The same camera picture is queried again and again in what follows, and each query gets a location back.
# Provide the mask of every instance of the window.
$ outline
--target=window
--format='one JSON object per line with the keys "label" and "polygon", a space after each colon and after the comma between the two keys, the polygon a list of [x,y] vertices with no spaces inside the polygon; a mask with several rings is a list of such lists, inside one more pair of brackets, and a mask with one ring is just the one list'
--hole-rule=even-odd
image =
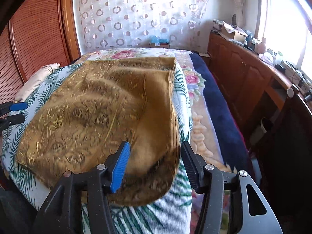
{"label": "window", "polygon": [[312,78],[312,36],[292,0],[268,0],[267,47]]}

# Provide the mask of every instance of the beige blanket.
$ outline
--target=beige blanket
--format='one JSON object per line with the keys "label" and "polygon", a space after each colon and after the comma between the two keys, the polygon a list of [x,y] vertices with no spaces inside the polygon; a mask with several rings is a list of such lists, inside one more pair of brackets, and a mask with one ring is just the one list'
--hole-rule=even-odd
{"label": "beige blanket", "polygon": [[127,140],[130,159],[110,200],[155,201],[169,190],[179,160],[174,69],[169,57],[86,61],[32,119],[17,161],[52,187],[64,171],[88,171]]}

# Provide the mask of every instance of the box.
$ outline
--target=box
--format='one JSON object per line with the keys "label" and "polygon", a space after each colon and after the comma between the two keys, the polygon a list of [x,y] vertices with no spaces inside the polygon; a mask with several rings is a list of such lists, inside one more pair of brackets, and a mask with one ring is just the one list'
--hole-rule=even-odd
{"label": "box", "polygon": [[224,22],[221,33],[228,37],[229,39],[236,40],[238,42],[244,43],[248,35],[238,26],[234,29],[232,26]]}
{"label": "box", "polygon": [[170,44],[168,43],[159,43],[160,45],[159,46],[155,46],[155,43],[149,43],[149,47],[152,47],[152,48],[170,48]]}

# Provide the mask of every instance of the chair backrest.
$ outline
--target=chair backrest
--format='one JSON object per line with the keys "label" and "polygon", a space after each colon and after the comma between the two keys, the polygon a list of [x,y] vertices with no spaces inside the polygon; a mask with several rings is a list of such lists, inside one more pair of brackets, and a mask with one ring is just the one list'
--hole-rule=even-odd
{"label": "chair backrest", "polygon": [[276,215],[311,213],[312,113],[292,86],[272,130],[257,146]]}

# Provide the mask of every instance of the beige pillow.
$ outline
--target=beige pillow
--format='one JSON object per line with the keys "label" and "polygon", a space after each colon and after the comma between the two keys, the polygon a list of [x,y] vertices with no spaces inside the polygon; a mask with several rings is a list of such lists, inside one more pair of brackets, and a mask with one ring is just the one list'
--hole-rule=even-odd
{"label": "beige pillow", "polygon": [[41,67],[35,74],[28,79],[24,86],[15,95],[15,101],[23,102],[27,97],[55,70],[60,67],[59,63],[53,63]]}

